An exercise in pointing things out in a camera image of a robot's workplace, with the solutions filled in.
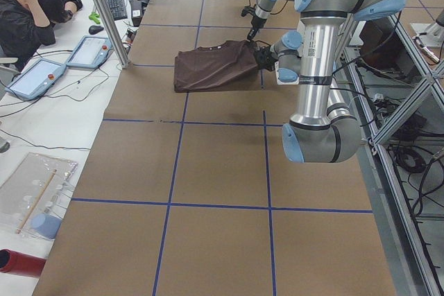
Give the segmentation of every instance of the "blue cup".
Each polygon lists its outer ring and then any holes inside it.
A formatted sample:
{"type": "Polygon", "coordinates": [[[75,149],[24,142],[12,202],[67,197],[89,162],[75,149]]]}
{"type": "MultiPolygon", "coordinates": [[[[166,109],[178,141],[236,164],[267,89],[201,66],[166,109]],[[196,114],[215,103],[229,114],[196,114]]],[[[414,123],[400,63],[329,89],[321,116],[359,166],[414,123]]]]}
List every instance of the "blue cup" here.
{"type": "Polygon", "coordinates": [[[35,229],[42,236],[54,239],[58,232],[62,220],[59,218],[48,215],[48,214],[38,214],[31,221],[31,227],[35,229]]]}

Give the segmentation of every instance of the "plastic cup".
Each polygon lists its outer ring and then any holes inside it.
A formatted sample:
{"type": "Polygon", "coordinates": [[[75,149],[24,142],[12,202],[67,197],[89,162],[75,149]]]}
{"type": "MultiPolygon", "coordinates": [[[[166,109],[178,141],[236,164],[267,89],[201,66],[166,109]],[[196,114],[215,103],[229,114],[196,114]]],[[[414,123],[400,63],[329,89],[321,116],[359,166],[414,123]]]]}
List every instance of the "plastic cup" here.
{"type": "Polygon", "coordinates": [[[31,227],[44,237],[54,239],[62,220],[49,214],[38,214],[31,221],[31,227]]]}
{"type": "Polygon", "coordinates": [[[12,250],[0,250],[0,272],[23,277],[40,277],[46,259],[12,250]]]}

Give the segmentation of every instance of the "wooden stick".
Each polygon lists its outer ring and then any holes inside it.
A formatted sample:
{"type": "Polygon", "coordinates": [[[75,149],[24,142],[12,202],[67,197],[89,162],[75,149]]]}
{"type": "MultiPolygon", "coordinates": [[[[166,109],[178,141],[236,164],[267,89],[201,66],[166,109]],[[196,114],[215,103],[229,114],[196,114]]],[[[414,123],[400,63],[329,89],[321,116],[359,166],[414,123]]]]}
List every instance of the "wooden stick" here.
{"type": "Polygon", "coordinates": [[[20,234],[20,232],[22,232],[23,227],[25,226],[26,222],[28,221],[29,217],[31,216],[31,214],[33,213],[35,206],[37,206],[37,204],[39,203],[40,199],[43,196],[43,193],[46,191],[46,189],[48,188],[49,184],[51,183],[51,181],[53,180],[54,176],[57,173],[57,169],[54,169],[53,172],[51,173],[51,175],[49,176],[49,179],[46,181],[45,185],[43,186],[43,189],[40,191],[39,195],[36,197],[36,199],[34,200],[33,205],[31,206],[31,208],[29,209],[29,212],[26,214],[25,218],[23,219],[22,223],[20,223],[19,227],[17,228],[17,230],[15,231],[16,234],[20,234]]]}

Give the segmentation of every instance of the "green object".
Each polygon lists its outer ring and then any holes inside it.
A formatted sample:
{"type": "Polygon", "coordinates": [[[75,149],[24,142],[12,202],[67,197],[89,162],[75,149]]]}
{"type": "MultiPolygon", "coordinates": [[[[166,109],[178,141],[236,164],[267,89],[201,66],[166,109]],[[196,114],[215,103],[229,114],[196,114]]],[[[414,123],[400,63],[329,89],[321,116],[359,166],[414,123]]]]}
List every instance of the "green object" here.
{"type": "Polygon", "coordinates": [[[89,19],[94,21],[95,24],[100,24],[100,20],[99,20],[100,15],[96,12],[91,12],[91,14],[89,15],[89,19]]]}

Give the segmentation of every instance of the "t-shirt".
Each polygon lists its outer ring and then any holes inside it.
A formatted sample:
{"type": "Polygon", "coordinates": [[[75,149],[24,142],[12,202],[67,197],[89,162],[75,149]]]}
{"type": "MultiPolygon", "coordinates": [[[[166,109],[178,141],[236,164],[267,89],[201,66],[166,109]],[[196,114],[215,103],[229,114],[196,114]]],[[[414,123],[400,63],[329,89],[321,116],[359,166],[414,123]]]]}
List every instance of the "t-shirt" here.
{"type": "MultiPolygon", "coordinates": [[[[81,0],[62,1],[72,1],[78,10],[83,6],[81,0]]],[[[55,42],[53,24],[36,27],[31,12],[17,0],[0,0],[0,45],[8,57],[19,58],[15,64],[19,70],[23,69],[41,44],[55,42]]]]}
{"type": "Polygon", "coordinates": [[[257,63],[254,50],[254,42],[243,40],[180,51],[174,62],[174,90],[206,90],[255,75],[257,63]]]}

